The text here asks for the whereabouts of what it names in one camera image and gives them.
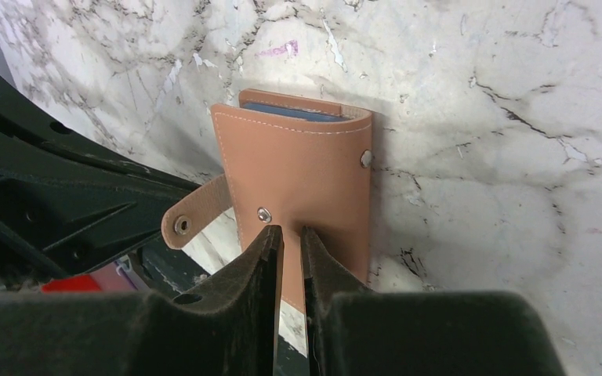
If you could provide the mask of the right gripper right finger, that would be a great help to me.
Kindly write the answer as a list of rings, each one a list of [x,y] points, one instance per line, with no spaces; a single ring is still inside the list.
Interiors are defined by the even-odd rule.
[[[379,293],[301,236],[313,375],[562,375],[537,312],[506,291]]]

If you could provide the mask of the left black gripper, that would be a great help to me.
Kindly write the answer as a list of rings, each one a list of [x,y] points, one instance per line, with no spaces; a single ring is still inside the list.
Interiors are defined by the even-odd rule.
[[[92,273],[161,238],[196,183],[66,127],[0,76],[0,284],[19,291]]]

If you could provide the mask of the brown leather card holder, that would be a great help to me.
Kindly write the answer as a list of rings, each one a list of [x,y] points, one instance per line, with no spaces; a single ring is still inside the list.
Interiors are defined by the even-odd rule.
[[[301,233],[315,229],[358,280],[370,266],[373,113],[360,107],[257,89],[210,109],[223,174],[174,204],[161,233],[188,244],[226,210],[247,248],[266,225],[282,228],[282,299],[305,309]]]

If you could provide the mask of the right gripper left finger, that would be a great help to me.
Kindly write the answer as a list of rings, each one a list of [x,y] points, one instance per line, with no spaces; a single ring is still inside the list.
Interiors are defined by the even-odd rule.
[[[175,298],[0,293],[0,375],[272,375],[283,254],[269,225]]]

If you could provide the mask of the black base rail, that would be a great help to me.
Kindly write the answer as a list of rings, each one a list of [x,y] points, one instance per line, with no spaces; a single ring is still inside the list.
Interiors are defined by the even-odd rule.
[[[129,254],[136,274],[151,289],[169,298],[193,288],[209,274],[182,251],[171,250],[158,238]],[[282,336],[277,340],[276,375],[309,375],[307,358]]]

